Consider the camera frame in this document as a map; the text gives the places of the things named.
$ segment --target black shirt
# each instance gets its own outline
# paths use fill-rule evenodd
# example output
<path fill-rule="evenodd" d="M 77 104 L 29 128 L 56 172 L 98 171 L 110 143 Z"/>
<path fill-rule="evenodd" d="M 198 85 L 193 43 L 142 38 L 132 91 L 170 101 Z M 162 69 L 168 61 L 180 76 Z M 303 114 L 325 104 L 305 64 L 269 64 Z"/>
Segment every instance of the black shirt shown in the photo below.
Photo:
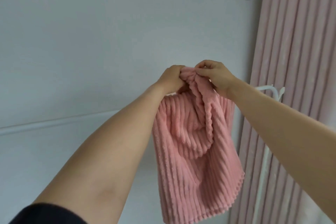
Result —
<path fill-rule="evenodd" d="M 87 224 L 68 209 L 52 204 L 33 204 L 24 208 L 9 224 Z"/>

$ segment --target curtain pleat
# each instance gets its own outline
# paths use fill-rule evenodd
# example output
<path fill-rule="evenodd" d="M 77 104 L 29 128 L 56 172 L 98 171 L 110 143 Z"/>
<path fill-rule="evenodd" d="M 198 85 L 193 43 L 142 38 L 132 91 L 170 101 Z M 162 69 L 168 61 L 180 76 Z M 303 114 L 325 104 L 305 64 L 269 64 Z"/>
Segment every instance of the curtain pleat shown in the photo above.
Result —
<path fill-rule="evenodd" d="M 263 0 L 250 84 L 285 86 L 284 104 L 327 122 L 336 92 L 335 40 L 336 0 Z M 262 139 L 245 120 L 239 150 L 245 181 L 231 224 L 252 222 L 263 151 Z M 306 223 L 310 218 L 313 223 L 305 211 L 311 204 L 305 192 L 275 156 L 267 163 L 257 222 Z"/>

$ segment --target person's right hand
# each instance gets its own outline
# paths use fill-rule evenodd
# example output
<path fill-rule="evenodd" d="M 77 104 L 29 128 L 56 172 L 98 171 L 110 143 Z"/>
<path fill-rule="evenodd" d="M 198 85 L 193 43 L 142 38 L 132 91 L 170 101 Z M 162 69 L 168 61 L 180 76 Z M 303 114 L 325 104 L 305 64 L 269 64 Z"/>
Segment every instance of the person's right hand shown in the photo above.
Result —
<path fill-rule="evenodd" d="M 236 82 L 237 78 L 218 61 L 204 60 L 196 66 L 196 73 L 200 76 L 209 78 L 217 93 L 230 99 L 229 91 Z"/>

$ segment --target person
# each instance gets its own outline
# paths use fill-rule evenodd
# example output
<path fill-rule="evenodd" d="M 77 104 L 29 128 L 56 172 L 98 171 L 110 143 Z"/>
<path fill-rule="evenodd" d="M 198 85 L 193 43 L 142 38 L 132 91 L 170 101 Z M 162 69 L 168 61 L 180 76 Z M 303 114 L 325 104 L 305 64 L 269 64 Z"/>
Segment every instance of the person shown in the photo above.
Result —
<path fill-rule="evenodd" d="M 11 223 L 117 223 L 158 106 L 166 94 L 185 87 L 179 78 L 182 68 L 166 69 L 90 135 Z M 202 61 L 196 71 L 238 106 L 287 172 L 336 221 L 336 133 L 239 80 L 220 62 Z"/>

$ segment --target gathered fabric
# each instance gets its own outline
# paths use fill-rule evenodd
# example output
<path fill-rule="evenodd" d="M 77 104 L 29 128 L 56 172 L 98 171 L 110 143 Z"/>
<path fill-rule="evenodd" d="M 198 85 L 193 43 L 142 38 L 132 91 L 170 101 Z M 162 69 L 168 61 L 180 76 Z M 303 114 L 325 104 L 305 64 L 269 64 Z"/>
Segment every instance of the gathered fabric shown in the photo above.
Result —
<path fill-rule="evenodd" d="M 244 172 L 231 139 L 234 103 L 184 67 L 189 90 L 164 97 L 153 124 L 163 221 L 192 224 L 227 211 Z"/>

